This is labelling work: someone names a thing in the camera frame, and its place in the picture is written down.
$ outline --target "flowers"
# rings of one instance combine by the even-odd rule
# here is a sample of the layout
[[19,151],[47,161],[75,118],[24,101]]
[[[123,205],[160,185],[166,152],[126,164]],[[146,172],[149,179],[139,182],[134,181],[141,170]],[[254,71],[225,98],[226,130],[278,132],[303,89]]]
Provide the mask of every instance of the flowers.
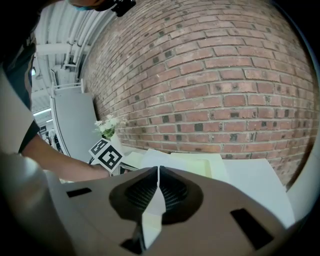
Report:
[[115,134],[116,126],[120,123],[125,123],[126,121],[125,118],[119,119],[112,114],[108,114],[104,122],[99,120],[94,123],[95,126],[97,126],[97,129],[95,130],[101,133],[103,137],[109,139]]

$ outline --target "brick wall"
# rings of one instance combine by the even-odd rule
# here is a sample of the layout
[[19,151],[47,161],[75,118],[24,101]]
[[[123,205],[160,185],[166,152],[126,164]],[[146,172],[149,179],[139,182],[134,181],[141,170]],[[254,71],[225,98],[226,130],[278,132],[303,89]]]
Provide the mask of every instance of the brick wall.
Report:
[[82,75],[99,117],[126,116],[117,133],[137,148],[267,158],[287,184],[317,133],[312,65],[267,1],[139,0]]

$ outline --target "ceiling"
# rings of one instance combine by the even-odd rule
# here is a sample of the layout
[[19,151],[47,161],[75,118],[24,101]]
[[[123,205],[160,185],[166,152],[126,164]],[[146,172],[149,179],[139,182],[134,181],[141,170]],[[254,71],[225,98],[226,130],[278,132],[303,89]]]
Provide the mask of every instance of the ceiling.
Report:
[[[32,113],[50,108],[51,86],[78,82],[79,67],[102,29],[115,17],[110,9],[78,11],[67,1],[43,9],[35,30]],[[51,112],[35,116],[39,126],[52,119]]]

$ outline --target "light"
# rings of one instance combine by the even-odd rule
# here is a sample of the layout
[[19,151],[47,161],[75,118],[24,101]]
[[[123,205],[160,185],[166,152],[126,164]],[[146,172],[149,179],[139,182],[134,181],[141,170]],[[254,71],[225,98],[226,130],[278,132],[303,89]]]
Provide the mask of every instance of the light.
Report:
[[40,112],[34,113],[33,115],[37,116],[37,115],[40,115],[40,114],[43,114],[43,113],[46,113],[46,112],[49,112],[49,111],[51,111],[51,108],[48,108],[48,109],[42,110]]

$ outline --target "white table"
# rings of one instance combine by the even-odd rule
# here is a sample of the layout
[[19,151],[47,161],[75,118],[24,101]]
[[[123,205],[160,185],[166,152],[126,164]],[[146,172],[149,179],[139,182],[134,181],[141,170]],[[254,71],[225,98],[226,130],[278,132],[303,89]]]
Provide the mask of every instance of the white table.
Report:
[[[122,149],[126,156],[131,152],[147,152],[129,146],[122,146]],[[223,163],[229,178],[227,183],[268,209],[285,228],[296,222],[286,190],[266,159],[224,159]]]

